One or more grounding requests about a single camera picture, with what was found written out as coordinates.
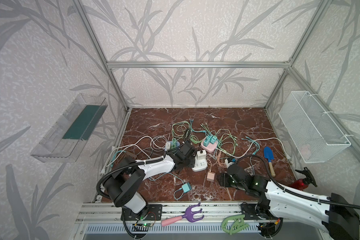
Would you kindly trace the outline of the pink charger plug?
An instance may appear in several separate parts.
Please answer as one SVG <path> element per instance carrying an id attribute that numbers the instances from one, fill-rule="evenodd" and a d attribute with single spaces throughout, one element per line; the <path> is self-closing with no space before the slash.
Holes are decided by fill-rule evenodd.
<path id="1" fill-rule="evenodd" d="M 208 172 L 208 173 L 207 173 L 207 181 L 209 181 L 209 182 L 214 182 L 215 176 L 216 176 L 215 173 L 213 173 L 213 172 Z"/>

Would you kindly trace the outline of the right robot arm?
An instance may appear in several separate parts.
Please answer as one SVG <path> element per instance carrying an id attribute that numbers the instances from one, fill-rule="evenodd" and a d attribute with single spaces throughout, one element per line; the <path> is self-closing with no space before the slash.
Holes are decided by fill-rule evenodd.
<path id="1" fill-rule="evenodd" d="M 251 176 L 236 160 L 218 182 L 224 188 L 244 191 L 258 198 L 256 213 L 262 218 L 289 219 L 315 227 L 328 233 L 334 240 L 358 240 L 360 238 L 360 206 L 349 204 L 342 196 L 332 193 L 329 197 L 310 194 L 278 183 L 272 176 L 268 161 L 263 162 L 267 177 Z"/>

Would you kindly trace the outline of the white power socket block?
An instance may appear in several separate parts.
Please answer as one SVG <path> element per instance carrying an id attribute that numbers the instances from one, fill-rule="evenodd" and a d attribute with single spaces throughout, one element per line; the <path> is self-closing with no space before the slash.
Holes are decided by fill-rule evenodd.
<path id="1" fill-rule="evenodd" d="M 195 166 L 192 168 L 193 172 L 201 172 L 208 168 L 206 159 L 195 160 Z"/>

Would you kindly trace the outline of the white charger plug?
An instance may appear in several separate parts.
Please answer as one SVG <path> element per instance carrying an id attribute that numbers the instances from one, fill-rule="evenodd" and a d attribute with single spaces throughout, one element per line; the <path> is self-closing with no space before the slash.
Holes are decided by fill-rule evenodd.
<path id="1" fill-rule="evenodd" d="M 205 161 L 207 156 L 207 152 L 205 150 L 197 151 L 197 160 Z"/>

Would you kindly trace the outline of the teal charger plug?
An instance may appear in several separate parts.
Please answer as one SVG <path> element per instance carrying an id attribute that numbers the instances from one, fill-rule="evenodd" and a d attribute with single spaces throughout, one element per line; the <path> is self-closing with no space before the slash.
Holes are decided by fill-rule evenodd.
<path id="1" fill-rule="evenodd" d="M 185 183 L 182 185 L 181 190 L 183 191 L 183 193 L 187 193 L 192 189 L 190 183 Z"/>

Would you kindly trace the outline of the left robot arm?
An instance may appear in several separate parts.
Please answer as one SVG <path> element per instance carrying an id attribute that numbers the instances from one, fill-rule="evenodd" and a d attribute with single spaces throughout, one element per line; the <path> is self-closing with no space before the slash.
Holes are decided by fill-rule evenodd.
<path id="1" fill-rule="evenodd" d="M 148 202 L 138 193 L 142 182 L 150 177 L 179 172 L 183 168 L 195 165 L 196 148 L 189 142 L 153 159 L 133 160 L 124 158 L 117 168 L 98 180 L 96 190 L 98 195 L 111 200 L 115 207 L 130 210 L 138 217 L 144 217 L 149 212 Z"/>

